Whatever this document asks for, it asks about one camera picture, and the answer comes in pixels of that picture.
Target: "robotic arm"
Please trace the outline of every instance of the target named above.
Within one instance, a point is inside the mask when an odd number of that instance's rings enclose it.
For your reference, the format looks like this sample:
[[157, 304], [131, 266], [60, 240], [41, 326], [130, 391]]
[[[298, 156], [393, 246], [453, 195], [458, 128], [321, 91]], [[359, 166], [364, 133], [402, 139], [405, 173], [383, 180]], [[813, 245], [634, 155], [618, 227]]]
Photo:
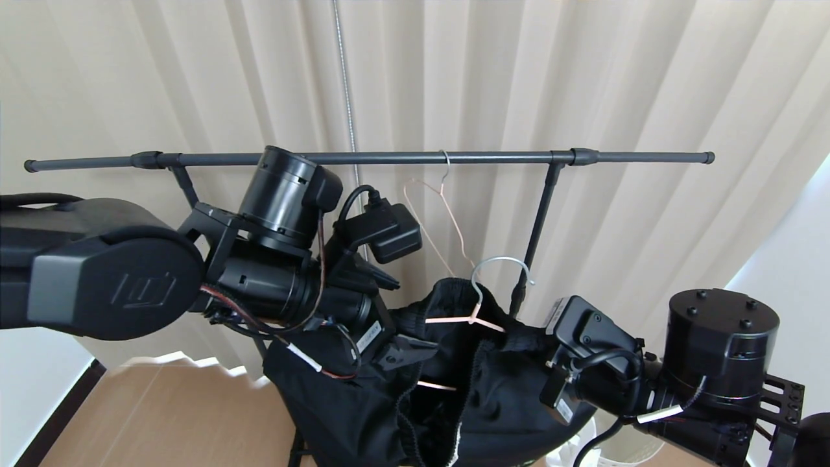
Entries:
[[[572, 165], [600, 157], [571, 152]], [[630, 160], [624, 154], [614, 157]], [[158, 168], [150, 166], [164, 156], [142, 153], [129, 164]], [[322, 165], [266, 147], [238, 214], [199, 203], [186, 176], [170, 166], [193, 206], [178, 231], [119, 199], [0, 197], [0, 329], [125, 340], [190, 311], [255, 338], [336, 327], [358, 361], [384, 368], [435, 354], [434, 344], [396, 334], [378, 291], [398, 281], [357, 253], [368, 244], [388, 263], [421, 248], [420, 226], [404, 206], [358, 187], [323, 245], [323, 213], [335, 209], [343, 187]], [[362, 192], [369, 193], [364, 212], [348, 218]], [[31, 207], [38, 204], [48, 206]], [[193, 246], [202, 236], [210, 246], [205, 259]], [[315, 237], [318, 258], [310, 251]], [[281, 328], [267, 326], [266, 334], [264, 322]], [[540, 400], [564, 425], [584, 403], [618, 415], [613, 431], [594, 444], [632, 424], [714, 465], [742, 467], [755, 422], [765, 420], [776, 426], [770, 467], [825, 465], [827, 421], [802, 422], [803, 386], [766, 372], [778, 325], [772, 309], [745, 295], [681, 292], [670, 301], [659, 362], [581, 297], [563, 299], [546, 324], [550, 373]]]

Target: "curtain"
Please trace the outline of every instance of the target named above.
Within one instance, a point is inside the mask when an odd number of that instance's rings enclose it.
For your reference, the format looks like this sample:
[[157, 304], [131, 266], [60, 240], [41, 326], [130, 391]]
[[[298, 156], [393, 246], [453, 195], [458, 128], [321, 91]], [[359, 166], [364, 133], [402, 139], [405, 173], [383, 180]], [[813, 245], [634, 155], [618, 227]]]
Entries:
[[[713, 165], [565, 168], [533, 264], [523, 321], [539, 325], [555, 298], [578, 294], [656, 353], [668, 298], [725, 286], [830, 152], [830, 2], [45, 1], [0, 12], [4, 194], [123, 198], [177, 226], [188, 206], [170, 174], [30, 175], [22, 162], [266, 144], [714, 151]], [[355, 186], [352, 167], [334, 170]], [[407, 180], [438, 185], [445, 170], [363, 166], [359, 178], [401, 202]], [[193, 178], [203, 201], [236, 210], [251, 173]], [[451, 167], [470, 258], [524, 255], [543, 180], [540, 166]], [[468, 276], [441, 200], [417, 184], [409, 193]], [[385, 268], [403, 284], [390, 307], [448, 274], [428, 244]], [[506, 307], [518, 272], [495, 263], [481, 281]], [[184, 351], [261, 374], [247, 339], [196, 316], [130, 342], [81, 342], [107, 366]]]

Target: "white wall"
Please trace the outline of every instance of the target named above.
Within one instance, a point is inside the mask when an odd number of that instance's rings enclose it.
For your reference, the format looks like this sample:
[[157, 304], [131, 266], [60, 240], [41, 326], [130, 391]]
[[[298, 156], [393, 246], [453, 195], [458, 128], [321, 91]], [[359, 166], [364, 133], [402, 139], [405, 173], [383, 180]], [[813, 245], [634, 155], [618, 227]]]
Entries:
[[[830, 157], [727, 288], [779, 314], [769, 372], [807, 386], [805, 416], [830, 411]], [[767, 465], [768, 446], [753, 438], [756, 465]]]
[[14, 465], [91, 361], [58, 332], [0, 332], [0, 467]]

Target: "silver hanger hook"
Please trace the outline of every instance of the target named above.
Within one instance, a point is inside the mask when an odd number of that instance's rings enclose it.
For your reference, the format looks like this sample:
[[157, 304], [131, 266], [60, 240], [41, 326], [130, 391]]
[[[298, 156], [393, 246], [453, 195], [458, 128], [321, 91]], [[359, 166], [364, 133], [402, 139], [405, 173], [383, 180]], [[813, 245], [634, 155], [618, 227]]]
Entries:
[[447, 172], [444, 173], [443, 177], [441, 177], [441, 184], [444, 184], [444, 180], [447, 179], [447, 176], [450, 174], [450, 155], [447, 154], [445, 150], [441, 150], [441, 153], [444, 154], [444, 158], [447, 159]]
[[480, 263], [478, 263], [472, 269], [472, 275], [470, 276], [470, 282], [472, 282], [472, 287], [476, 290], [476, 293], [478, 294], [478, 302], [479, 303], [484, 302], [484, 293], [482, 293], [481, 289], [478, 288], [478, 283], [476, 282], [476, 275], [478, 275], [478, 270], [481, 269], [481, 266], [484, 266], [487, 263], [494, 263], [496, 261], [512, 261], [513, 263], [518, 263], [522, 267], [522, 269], [525, 270], [525, 275], [527, 276], [527, 282], [530, 285], [535, 285], [536, 284], [536, 282], [534, 282], [534, 280], [530, 278], [530, 268], [527, 267], [527, 264], [525, 264], [524, 261], [522, 261], [520, 259], [513, 258], [512, 256], [494, 256], [493, 258], [488, 258], [488, 259], [485, 259], [485, 260], [481, 261]]

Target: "brown floor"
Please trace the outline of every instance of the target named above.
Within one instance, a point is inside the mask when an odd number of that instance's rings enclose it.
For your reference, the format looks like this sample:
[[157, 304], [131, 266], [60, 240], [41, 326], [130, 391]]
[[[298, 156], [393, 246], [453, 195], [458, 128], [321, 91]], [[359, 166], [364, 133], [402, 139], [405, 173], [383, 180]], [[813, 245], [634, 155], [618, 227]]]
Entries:
[[[190, 361], [135, 365], [101, 379], [41, 465], [283, 466], [293, 437], [271, 384]], [[303, 460], [303, 467], [313, 465]], [[664, 447], [643, 466], [662, 465], [705, 464]]]

